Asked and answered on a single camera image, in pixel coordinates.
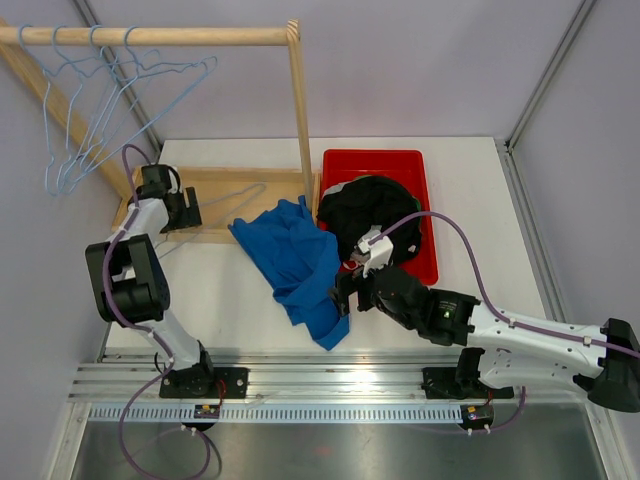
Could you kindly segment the grey tank top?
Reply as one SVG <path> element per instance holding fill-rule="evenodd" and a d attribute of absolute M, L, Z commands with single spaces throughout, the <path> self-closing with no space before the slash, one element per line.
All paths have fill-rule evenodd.
<path fill-rule="evenodd" d="M 329 196 L 329 195 L 334 195 L 337 194 L 339 192 L 341 192 L 344 187 L 347 185 L 347 182 L 341 182 L 335 185 L 332 185 L 330 187 L 328 187 L 321 196 L 321 199 L 324 199 L 325 197 Z"/>

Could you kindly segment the green tank top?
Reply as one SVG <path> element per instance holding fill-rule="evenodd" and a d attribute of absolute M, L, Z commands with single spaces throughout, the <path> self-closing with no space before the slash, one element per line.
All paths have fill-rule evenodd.
<path fill-rule="evenodd" d="M 368 204 L 400 208 L 410 213 L 421 209 L 420 200 L 405 186 L 386 176 L 366 175 L 350 182 L 352 190 Z"/>

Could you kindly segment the black tank top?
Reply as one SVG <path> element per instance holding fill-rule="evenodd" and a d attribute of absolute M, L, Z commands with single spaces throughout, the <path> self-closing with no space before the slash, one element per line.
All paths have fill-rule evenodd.
<path fill-rule="evenodd" d="M 352 270 L 356 263 L 351 254 L 359 239 L 374 225 L 380 225 L 381 232 L 404 217 L 417 213 L 408 210 L 368 204 L 350 186 L 334 195 L 320 200 L 317 218 L 327 231 L 333 233 L 338 243 L 338 254 L 343 271 Z"/>

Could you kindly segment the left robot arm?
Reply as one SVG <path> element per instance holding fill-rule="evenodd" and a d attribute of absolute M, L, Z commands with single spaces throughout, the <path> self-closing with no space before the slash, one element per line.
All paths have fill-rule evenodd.
<path fill-rule="evenodd" d="M 142 184 L 124 221 L 106 241 L 88 246 L 85 259 L 99 315 L 143 336 L 164 356 L 160 396 L 198 398 L 217 382 L 209 354 L 170 310 L 170 288 L 153 246 L 162 233 L 202 224 L 195 189 L 182 188 L 176 169 L 141 169 Z"/>

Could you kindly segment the light blue hanger of black top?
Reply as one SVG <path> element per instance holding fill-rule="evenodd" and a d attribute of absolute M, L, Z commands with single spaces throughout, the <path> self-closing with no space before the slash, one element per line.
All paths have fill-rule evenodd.
<path fill-rule="evenodd" d="M 135 27 L 137 28 L 137 30 L 129 37 L 129 42 L 133 45 L 134 50 L 139 55 L 143 54 L 145 51 L 150 49 L 158 49 L 161 53 L 162 59 L 169 62 L 183 62 L 183 61 L 196 62 L 205 57 L 212 57 L 212 56 L 216 57 L 215 55 L 211 55 L 211 56 L 201 56 L 201 57 L 195 57 L 195 58 L 187 57 L 185 59 L 179 59 L 174 57 L 169 58 L 164 54 L 164 52 L 166 50 L 171 50 L 173 48 L 171 45 L 169 46 L 158 46 L 154 44 L 150 46 L 135 45 L 132 42 L 132 37 L 134 34 L 138 33 L 138 31 L 140 30 L 139 27 L 137 26 Z M 165 107 L 165 105 L 171 101 L 172 98 L 177 96 L 198 75 L 199 73 L 197 71 L 190 71 L 180 75 L 170 74 L 165 77 L 156 77 L 154 81 L 151 83 L 151 85 L 149 86 L 149 88 L 145 91 L 145 93 L 140 96 L 140 103 L 145 113 L 149 116 L 152 116 L 156 112 L 162 110 Z M 140 136 L 133 142 L 139 139 L 145 140 L 150 144 L 157 142 L 159 140 L 159 134 L 157 133 L 157 124 L 159 122 L 160 122 L 160 119 L 155 123 L 154 132 L 151 135 L 149 135 L 148 137 Z M 113 139 L 112 143 L 107 148 L 107 151 L 109 153 L 114 153 L 114 156 L 115 156 L 117 152 L 114 152 L 114 148 L 119 144 L 120 144 L 120 141 L 118 139 Z"/>

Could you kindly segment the blue tank top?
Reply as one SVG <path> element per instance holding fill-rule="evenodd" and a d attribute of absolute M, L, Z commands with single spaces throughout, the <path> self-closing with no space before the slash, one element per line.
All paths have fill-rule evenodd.
<path fill-rule="evenodd" d="M 338 242 L 315 225 L 305 197 L 281 199 L 250 222 L 234 219 L 228 229 L 291 324 L 305 326 L 315 344 L 333 350 L 350 331 L 349 316 L 329 297 L 341 268 Z"/>

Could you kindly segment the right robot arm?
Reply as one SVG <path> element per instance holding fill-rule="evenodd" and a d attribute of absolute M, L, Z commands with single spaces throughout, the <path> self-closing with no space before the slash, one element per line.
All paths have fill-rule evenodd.
<path fill-rule="evenodd" d="M 610 410 L 639 410 L 639 342 L 631 326 L 557 323 L 491 308 L 473 296 L 431 289 L 401 268 L 337 275 L 329 297 L 339 313 L 356 295 L 420 338 L 460 350 L 453 367 L 426 367 L 429 399 L 508 399 L 518 387 L 585 393 Z"/>

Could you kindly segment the light blue hanger of green top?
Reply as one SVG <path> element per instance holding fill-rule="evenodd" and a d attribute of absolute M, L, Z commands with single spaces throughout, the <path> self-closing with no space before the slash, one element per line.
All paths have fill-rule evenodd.
<path fill-rule="evenodd" d="M 90 57 L 92 55 L 92 49 L 89 46 L 89 33 L 90 33 L 90 29 L 91 28 L 89 28 L 89 29 L 87 29 L 85 31 L 86 34 L 87 34 L 87 41 L 85 42 L 85 44 L 91 50 L 91 54 L 89 56 L 87 56 L 87 57 Z M 57 70 L 60 70 L 61 73 L 62 73 L 63 70 L 65 70 L 65 69 L 73 70 L 72 67 L 66 66 L 64 64 L 64 62 L 65 62 L 65 60 L 67 58 L 69 58 L 69 59 L 83 59 L 83 58 L 71 58 L 71 57 L 66 56 L 64 54 L 64 52 L 62 52 L 62 50 L 60 49 L 60 46 L 62 45 L 62 34 L 61 34 L 61 31 L 64 29 L 64 27 L 63 26 L 58 26 L 58 27 L 56 27 L 56 29 L 58 30 L 57 35 L 56 35 L 56 41 L 58 43 L 59 49 L 58 50 L 54 50 L 54 51 L 56 52 L 56 54 L 58 54 L 59 57 L 61 57 L 63 59 L 63 62 L 60 64 L 60 66 L 57 69 Z M 103 87 L 105 86 L 106 80 L 107 79 L 106 79 L 104 73 L 97 73 L 94 77 L 89 79 L 85 83 L 84 89 L 83 89 L 81 95 L 77 99 L 77 103 L 74 105 L 74 109 L 84 118 L 84 120 L 86 122 L 89 122 L 89 117 L 91 115 L 91 112 L 94 110 L 94 107 L 92 106 L 92 100 L 93 99 L 91 97 L 93 95 L 95 95 L 95 96 L 99 96 L 100 95 Z M 123 198 L 127 198 L 130 195 L 130 192 L 131 192 L 131 188 L 129 186 L 129 189 L 128 189 L 126 195 Z"/>

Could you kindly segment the light blue hanger of white top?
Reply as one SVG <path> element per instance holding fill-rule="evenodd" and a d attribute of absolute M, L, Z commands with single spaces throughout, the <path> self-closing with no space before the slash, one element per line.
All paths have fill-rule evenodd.
<path fill-rule="evenodd" d="M 114 191 L 124 197 L 129 189 L 126 174 L 111 161 L 111 154 L 106 151 L 109 140 L 97 135 L 97 128 L 102 120 L 92 118 L 90 122 L 86 122 L 74 109 L 83 88 L 79 87 L 72 97 L 66 97 L 52 81 L 61 71 L 48 69 L 28 49 L 30 45 L 51 44 L 54 50 L 58 50 L 57 32 L 56 28 L 23 25 L 15 34 L 18 41 L 15 51 L 17 75 L 42 101 L 49 154 L 49 162 L 45 168 L 45 190 L 54 197 L 68 195 L 82 179 L 98 170 Z M 62 163 L 57 162 L 49 138 L 51 121 L 55 121 L 65 133 L 66 157 Z"/>

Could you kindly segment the light blue hanger of grey top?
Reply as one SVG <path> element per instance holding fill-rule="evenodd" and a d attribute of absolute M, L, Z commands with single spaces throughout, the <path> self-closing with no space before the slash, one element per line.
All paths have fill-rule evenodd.
<path fill-rule="evenodd" d="M 70 105 L 77 103 L 85 83 L 97 73 L 103 71 L 107 82 L 99 96 L 93 95 L 94 111 L 89 118 L 88 131 L 75 142 L 74 148 L 67 147 L 67 159 L 59 167 L 56 187 L 60 193 L 70 194 L 89 174 L 100 167 L 107 166 L 114 156 L 107 148 L 113 139 L 120 144 L 114 152 L 121 151 L 128 143 L 138 137 L 148 137 L 154 132 L 155 123 L 168 114 L 217 66 L 217 58 L 205 57 L 196 62 L 169 62 L 162 59 L 158 49 L 150 49 L 139 55 L 129 42 L 129 37 L 137 30 L 131 26 L 118 37 L 122 45 L 118 48 L 94 42 L 98 25 L 89 33 L 89 46 L 92 55 L 83 59 L 69 59 L 64 62 L 78 75 L 79 87 L 72 96 Z M 198 76 L 187 85 L 165 107 L 149 116 L 140 103 L 156 77 L 170 74 L 180 75 L 197 71 Z"/>

